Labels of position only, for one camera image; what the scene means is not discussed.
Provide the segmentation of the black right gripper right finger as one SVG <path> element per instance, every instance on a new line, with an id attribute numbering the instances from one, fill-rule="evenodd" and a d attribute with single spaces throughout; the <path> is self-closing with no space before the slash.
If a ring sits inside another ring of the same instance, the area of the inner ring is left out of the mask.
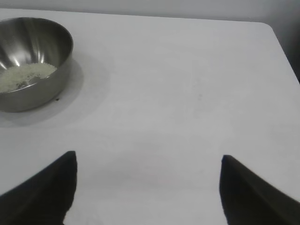
<path id="1" fill-rule="evenodd" d="M 221 163 L 219 194 L 229 225 L 298 225 L 300 203 L 231 155 Z"/>

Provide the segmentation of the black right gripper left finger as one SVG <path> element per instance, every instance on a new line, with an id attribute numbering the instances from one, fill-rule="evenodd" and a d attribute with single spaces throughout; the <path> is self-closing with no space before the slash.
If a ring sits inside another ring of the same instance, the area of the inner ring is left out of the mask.
<path id="1" fill-rule="evenodd" d="M 62 225 L 77 186 L 75 151 L 0 196 L 2 225 Z"/>

